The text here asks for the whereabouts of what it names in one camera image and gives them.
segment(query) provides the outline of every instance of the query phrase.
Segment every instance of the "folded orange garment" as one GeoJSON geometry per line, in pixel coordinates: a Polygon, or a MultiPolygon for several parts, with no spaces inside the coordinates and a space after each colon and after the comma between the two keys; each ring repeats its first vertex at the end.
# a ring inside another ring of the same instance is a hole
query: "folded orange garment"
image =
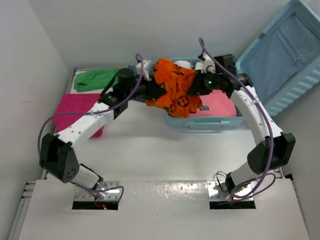
{"type": "Polygon", "coordinates": [[[174,64],[172,61],[160,58],[153,68],[155,82],[166,90],[166,94],[154,101],[146,101],[147,106],[161,108],[174,117],[187,118],[195,114],[202,106],[199,96],[187,95],[193,83],[196,71],[174,64]]]}

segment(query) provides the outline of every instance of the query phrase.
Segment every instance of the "pink cloth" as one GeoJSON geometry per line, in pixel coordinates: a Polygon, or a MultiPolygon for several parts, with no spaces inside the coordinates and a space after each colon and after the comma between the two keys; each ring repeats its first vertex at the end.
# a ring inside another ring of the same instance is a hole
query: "pink cloth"
{"type": "Polygon", "coordinates": [[[213,90],[209,95],[200,96],[203,106],[192,117],[236,117],[234,103],[221,90],[213,90]]]}
{"type": "MultiPolygon", "coordinates": [[[[83,94],[64,94],[54,114],[65,112],[88,112],[98,101],[99,93],[83,93],[83,94]]],[[[60,132],[71,124],[75,123],[82,115],[64,115],[57,116],[53,119],[56,132],[60,132]]],[[[100,128],[93,138],[100,137],[103,133],[103,127],[100,128]]]]}

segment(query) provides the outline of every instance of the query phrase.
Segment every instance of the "red cloth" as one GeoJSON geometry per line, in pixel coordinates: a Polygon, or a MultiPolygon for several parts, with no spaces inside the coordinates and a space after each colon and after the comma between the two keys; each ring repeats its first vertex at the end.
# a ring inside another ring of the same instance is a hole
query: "red cloth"
{"type": "MultiPolygon", "coordinates": [[[[99,93],[64,94],[54,114],[65,112],[88,112],[98,101],[99,96],[99,93]]],[[[60,132],[66,129],[81,117],[82,115],[64,115],[55,117],[53,119],[56,127],[55,131],[60,132]]],[[[102,133],[103,127],[93,134],[92,137],[100,137],[102,133]]]]}

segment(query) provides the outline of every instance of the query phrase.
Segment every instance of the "table surface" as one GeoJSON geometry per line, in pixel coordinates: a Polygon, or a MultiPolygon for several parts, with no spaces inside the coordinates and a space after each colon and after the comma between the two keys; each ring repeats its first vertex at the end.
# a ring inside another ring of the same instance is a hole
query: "table surface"
{"type": "Polygon", "coordinates": [[[49,175],[36,183],[19,239],[308,239],[288,180],[259,195],[257,209],[209,210],[205,180],[238,168],[254,147],[245,126],[172,128],[163,110],[131,101],[76,153],[79,163],[125,186],[119,210],[71,210],[74,186],[49,175]],[[184,191],[170,192],[180,185],[184,191]]]}

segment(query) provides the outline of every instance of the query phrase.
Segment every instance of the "folded green towel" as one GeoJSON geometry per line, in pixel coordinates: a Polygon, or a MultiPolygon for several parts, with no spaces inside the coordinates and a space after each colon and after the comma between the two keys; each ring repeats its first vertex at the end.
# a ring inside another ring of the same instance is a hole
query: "folded green towel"
{"type": "Polygon", "coordinates": [[[77,92],[104,89],[120,68],[98,69],[79,73],[75,77],[73,88],[77,92]]]}

